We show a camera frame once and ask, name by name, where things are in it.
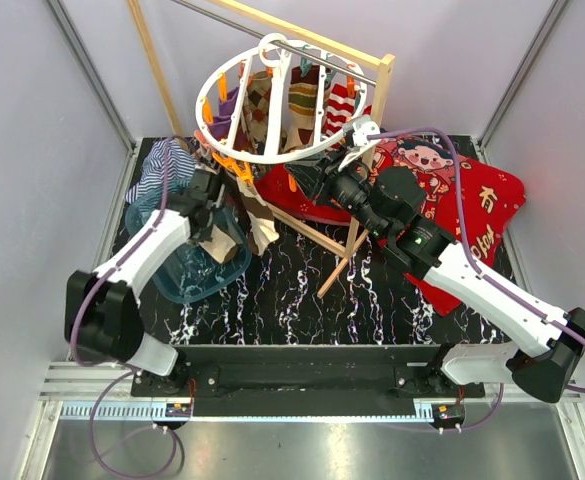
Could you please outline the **purple striped sock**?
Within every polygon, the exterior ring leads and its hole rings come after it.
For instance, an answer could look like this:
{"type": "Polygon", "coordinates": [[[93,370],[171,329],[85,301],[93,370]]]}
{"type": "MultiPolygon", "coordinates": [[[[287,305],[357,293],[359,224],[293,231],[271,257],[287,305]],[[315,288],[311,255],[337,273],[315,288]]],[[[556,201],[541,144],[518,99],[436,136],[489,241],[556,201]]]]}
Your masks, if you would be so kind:
{"type": "Polygon", "coordinates": [[[212,136],[216,140],[227,137],[232,123],[231,116],[234,113],[240,87],[237,86],[227,93],[225,100],[218,100],[218,113],[213,116],[213,121],[208,125],[212,136]]]}

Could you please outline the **beige brown block sock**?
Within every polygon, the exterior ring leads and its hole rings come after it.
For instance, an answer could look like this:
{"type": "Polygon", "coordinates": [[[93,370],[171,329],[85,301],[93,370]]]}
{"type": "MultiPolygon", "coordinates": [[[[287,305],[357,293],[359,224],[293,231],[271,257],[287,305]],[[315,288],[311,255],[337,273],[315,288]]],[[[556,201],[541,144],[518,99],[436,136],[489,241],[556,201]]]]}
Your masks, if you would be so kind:
{"type": "Polygon", "coordinates": [[[279,239],[274,215],[253,185],[241,179],[237,179],[236,184],[250,223],[250,248],[254,254],[262,256],[279,239]]]}

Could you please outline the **white round sock hanger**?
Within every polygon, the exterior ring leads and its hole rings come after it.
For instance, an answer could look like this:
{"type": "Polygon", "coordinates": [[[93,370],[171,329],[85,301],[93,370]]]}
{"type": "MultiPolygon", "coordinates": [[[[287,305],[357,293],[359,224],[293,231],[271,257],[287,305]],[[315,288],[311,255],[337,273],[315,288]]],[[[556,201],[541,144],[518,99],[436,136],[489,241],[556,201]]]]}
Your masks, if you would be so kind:
{"type": "MultiPolygon", "coordinates": [[[[271,37],[274,37],[275,39],[283,39],[281,34],[267,34],[261,38],[259,44],[256,47],[246,50],[243,53],[233,57],[220,66],[217,70],[215,70],[201,87],[195,105],[195,118],[198,128],[202,132],[210,147],[223,156],[231,157],[235,160],[241,160],[251,164],[273,165],[301,160],[318,152],[325,151],[331,146],[341,142],[341,140],[344,140],[342,128],[332,136],[326,137],[321,134],[321,127],[325,110],[325,108],[322,107],[322,104],[324,84],[327,81],[327,74],[325,73],[327,67],[319,64],[321,68],[319,74],[316,119],[312,144],[303,149],[292,150],[285,154],[280,154],[278,152],[280,146],[281,122],[283,118],[283,94],[286,86],[286,79],[288,78],[288,73],[290,70],[292,53],[275,47],[267,47],[265,50],[260,51],[259,48],[264,47],[265,41],[269,40],[271,37]],[[246,151],[239,151],[234,148],[238,126],[240,123],[240,113],[244,104],[246,88],[248,85],[248,80],[250,79],[253,59],[255,57],[259,58],[263,65],[272,70],[272,90],[269,106],[268,133],[266,142],[264,143],[264,153],[261,155],[251,154],[246,151]],[[207,94],[214,85],[220,85],[222,83],[222,78],[227,73],[227,70],[234,66],[237,66],[240,71],[238,80],[240,89],[235,110],[231,116],[232,123],[227,137],[221,140],[216,140],[212,136],[208,127],[208,125],[213,121],[213,115],[212,111],[210,110],[207,94]]],[[[367,88],[369,86],[362,84],[357,80],[355,80],[355,83],[357,85],[357,90],[360,92],[360,98],[365,100],[367,98],[367,88]]],[[[362,115],[365,115],[363,113],[363,107],[358,106],[353,113],[352,119],[362,115]]]]}

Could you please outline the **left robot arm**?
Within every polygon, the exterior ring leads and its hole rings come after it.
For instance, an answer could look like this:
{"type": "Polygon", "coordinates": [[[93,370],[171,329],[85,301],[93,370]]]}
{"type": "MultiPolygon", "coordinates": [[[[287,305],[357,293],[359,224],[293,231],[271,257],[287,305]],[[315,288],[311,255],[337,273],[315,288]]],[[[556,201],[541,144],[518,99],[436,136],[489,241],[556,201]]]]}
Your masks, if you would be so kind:
{"type": "Polygon", "coordinates": [[[197,168],[181,191],[163,187],[159,208],[118,253],[91,272],[77,270],[69,277],[64,335],[75,362],[91,364],[80,357],[85,350],[153,376],[165,395],[186,388],[186,355],[146,332],[138,300],[173,252],[211,238],[224,196],[223,175],[197,168]]]}

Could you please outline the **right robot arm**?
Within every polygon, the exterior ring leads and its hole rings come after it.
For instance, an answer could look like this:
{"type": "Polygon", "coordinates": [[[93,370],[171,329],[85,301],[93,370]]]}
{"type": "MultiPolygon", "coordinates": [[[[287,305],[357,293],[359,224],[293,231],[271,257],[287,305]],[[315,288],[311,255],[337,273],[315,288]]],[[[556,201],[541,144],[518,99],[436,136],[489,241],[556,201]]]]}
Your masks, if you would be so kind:
{"type": "Polygon", "coordinates": [[[566,312],[543,302],[475,259],[421,214],[426,193],[407,167],[389,167],[374,181],[361,162],[344,165],[335,155],[284,168],[309,199],[334,201],[357,220],[394,269],[456,297],[507,335],[503,345],[441,347],[425,374],[432,393],[503,383],[546,403],[560,400],[583,355],[584,309],[566,312]]]}

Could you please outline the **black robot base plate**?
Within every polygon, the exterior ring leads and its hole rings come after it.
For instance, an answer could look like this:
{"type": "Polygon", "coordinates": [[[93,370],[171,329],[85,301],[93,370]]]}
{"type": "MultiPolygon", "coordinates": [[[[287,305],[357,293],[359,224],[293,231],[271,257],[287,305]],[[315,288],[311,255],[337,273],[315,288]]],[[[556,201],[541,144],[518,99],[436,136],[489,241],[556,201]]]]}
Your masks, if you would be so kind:
{"type": "Polygon", "coordinates": [[[416,419],[418,400],[486,396],[482,384],[459,387],[436,371],[436,346],[195,345],[179,354],[176,381],[142,374],[132,396],[193,394],[197,420],[248,421],[416,419]]]}

